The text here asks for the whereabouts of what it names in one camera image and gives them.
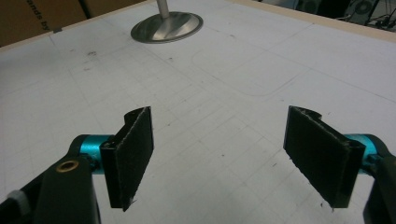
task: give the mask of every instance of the brass screw hole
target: brass screw hole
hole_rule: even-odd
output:
[[[58,173],[66,173],[78,167],[78,161],[65,161],[56,167]]]

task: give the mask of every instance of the round metal base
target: round metal base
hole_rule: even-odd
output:
[[[157,14],[139,22],[131,36],[142,43],[167,43],[195,34],[203,24],[202,18],[192,13],[170,12],[166,19]]]

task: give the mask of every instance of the cardboard box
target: cardboard box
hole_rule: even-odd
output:
[[[0,47],[87,19],[78,0],[0,0]]]
[[[82,3],[92,18],[143,1],[145,0],[82,0]]]

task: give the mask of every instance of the teal metal part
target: teal metal part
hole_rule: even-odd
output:
[[[88,135],[81,144],[80,155],[87,154],[93,163],[94,175],[102,175],[104,173],[102,156],[100,154],[100,146],[109,139],[111,135]]]
[[[361,169],[359,170],[360,174],[369,174],[365,170],[365,167],[371,167],[375,165],[375,159],[377,158],[378,152],[376,150],[375,144],[373,141],[364,134],[344,134],[345,137],[356,140],[366,146],[364,150],[363,159],[361,161]]]

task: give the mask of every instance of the white table surface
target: white table surface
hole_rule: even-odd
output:
[[[150,105],[155,151],[136,202],[109,208],[94,176],[103,223],[362,223],[373,179],[360,175],[349,208],[333,211],[282,148],[288,107],[395,154],[395,43],[231,1],[168,4],[203,17],[202,30],[133,41],[158,13],[150,2],[1,50],[0,199],[76,136],[113,134]]]

